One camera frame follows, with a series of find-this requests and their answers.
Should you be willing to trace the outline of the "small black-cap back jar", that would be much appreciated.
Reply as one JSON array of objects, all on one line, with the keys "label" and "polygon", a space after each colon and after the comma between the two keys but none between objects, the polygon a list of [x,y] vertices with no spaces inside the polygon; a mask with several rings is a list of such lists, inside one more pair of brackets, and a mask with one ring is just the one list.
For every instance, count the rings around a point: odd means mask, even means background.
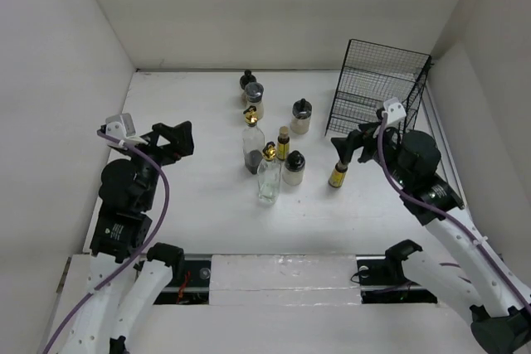
[{"label": "small black-cap back jar", "polygon": [[241,88],[241,102],[243,104],[246,104],[246,102],[247,102],[247,99],[246,99],[246,87],[250,83],[255,83],[255,82],[256,82],[256,77],[253,75],[252,71],[251,70],[245,70],[243,72],[243,75],[241,76],[241,78],[239,80],[239,84],[240,84],[240,88]]}]

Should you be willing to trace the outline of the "small yellow bottle cork right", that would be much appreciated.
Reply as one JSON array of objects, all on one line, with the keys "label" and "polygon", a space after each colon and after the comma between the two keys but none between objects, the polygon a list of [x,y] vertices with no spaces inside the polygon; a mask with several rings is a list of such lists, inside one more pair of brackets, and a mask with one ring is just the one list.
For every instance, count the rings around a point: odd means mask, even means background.
[{"label": "small yellow bottle cork right", "polygon": [[340,160],[334,166],[333,171],[328,180],[328,184],[333,188],[340,188],[343,185],[344,179],[348,171],[348,164]]}]

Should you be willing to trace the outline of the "small yellow bottle cork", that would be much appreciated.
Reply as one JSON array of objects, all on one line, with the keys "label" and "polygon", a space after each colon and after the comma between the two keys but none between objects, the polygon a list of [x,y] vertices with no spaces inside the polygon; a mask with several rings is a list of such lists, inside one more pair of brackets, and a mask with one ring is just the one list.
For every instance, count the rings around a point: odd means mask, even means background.
[{"label": "small yellow bottle cork", "polygon": [[328,184],[333,188],[340,188],[343,185],[344,179],[348,171],[348,164],[340,160],[334,166],[333,171],[328,180]]},{"label": "small yellow bottle cork", "polygon": [[287,126],[282,126],[279,129],[277,137],[276,156],[279,160],[287,159],[290,152],[290,131]]}]

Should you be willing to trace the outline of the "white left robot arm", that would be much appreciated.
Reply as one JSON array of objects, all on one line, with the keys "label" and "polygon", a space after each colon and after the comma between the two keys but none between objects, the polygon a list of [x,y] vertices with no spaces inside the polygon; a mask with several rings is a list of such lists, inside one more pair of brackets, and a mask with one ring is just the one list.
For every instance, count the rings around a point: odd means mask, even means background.
[{"label": "white left robot arm", "polygon": [[117,114],[97,134],[122,156],[100,174],[84,296],[53,332],[45,353],[63,330],[68,338],[62,353],[126,353],[155,299],[185,273],[183,249],[153,239],[170,200],[163,167],[193,154],[192,123],[157,123],[139,135],[130,114]]}]

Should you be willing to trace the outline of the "black-cap white powder jar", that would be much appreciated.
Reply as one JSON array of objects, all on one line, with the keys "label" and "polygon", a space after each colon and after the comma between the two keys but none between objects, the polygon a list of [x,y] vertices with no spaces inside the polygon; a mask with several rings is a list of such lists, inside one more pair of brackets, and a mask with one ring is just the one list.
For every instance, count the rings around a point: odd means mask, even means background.
[{"label": "black-cap white powder jar", "polygon": [[292,187],[298,186],[303,181],[305,165],[305,157],[300,151],[290,152],[285,160],[283,171],[285,183]]}]

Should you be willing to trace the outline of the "glass bottle with dark sauce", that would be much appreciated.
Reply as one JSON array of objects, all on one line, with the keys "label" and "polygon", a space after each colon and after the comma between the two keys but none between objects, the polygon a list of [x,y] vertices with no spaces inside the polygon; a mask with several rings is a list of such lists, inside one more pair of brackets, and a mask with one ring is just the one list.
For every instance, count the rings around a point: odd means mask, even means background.
[{"label": "glass bottle with dark sauce", "polygon": [[242,132],[242,151],[246,169],[253,175],[257,174],[262,160],[262,149],[265,146],[265,135],[258,127],[257,110],[254,105],[244,112],[246,128]]}]

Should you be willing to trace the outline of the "small yellow bottle cork centre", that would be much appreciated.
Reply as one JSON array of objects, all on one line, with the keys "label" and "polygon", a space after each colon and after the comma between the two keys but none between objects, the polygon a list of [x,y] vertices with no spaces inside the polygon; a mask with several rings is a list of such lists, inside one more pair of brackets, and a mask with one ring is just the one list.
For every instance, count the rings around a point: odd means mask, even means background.
[{"label": "small yellow bottle cork centre", "polygon": [[290,131],[287,126],[282,126],[279,129],[277,137],[276,156],[279,160],[287,159],[290,152]]}]

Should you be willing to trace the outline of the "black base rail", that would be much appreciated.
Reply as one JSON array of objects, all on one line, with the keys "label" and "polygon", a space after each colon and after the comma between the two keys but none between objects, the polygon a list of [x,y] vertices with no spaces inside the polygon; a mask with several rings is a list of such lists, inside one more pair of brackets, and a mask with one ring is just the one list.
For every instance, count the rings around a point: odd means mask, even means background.
[{"label": "black base rail", "polygon": [[188,255],[157,305],[342,307],[436,303],[381,255]]}]

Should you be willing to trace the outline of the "black-lid beige spice jar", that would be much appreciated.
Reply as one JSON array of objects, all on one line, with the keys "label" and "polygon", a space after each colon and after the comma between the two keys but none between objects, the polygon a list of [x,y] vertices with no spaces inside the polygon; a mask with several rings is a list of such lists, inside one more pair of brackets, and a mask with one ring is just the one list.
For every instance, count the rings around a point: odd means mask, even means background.
[{"label": "black-lid beige spice jar", "polygon": [[292,106],[292,120],[290,123],[292,131],[297,134],[307,133],[312,113],[313,106],[307,99],[302,98],[295,101]]}]

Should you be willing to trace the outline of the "clear glass bottle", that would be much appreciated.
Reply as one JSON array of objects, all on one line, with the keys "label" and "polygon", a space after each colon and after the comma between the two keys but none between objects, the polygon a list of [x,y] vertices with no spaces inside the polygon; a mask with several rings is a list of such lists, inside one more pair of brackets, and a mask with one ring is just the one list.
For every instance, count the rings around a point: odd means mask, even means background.
[{"label": "clear glass bottle", "polygon": [[281,163],[276,156],[276,147],[268,142],[262,150],[262,160],[257,170],[258,197],[275,203],[280,194]]}]

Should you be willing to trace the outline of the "grey-lid white powder shaker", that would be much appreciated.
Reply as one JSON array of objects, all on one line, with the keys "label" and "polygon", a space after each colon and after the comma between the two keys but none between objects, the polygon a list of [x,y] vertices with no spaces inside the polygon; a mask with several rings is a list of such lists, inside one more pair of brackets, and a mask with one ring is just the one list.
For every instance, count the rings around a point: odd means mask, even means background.
[{"label": "grey-lid white powder shaker", "polygon": [[262,84],[255,82],[246,87],[247,106],[256,108],[256,117],[262,119],[264,115],[264,106],[262,103],[264,87]]}]

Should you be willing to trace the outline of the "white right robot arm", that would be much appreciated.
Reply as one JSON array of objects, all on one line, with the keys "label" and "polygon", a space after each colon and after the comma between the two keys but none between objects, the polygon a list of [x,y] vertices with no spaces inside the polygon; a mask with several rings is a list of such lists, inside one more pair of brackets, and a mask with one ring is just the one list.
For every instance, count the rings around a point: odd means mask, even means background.
[{"label": "white right robot arm", "polygon": [[457,313],[487,353],[513,353],[530,342],[530,288],[491,248],[474,224],[451,215],[462,199],[437,174],[441,153],[422,131],[401,134],[382,123],[362,124],[332,138],[345,171],[355,150],[359,162],[374,161],[403,205],[456,261],[460,273],[433,260],[412,240],[385,252],[383,272],[392,282],[422,286]]}]

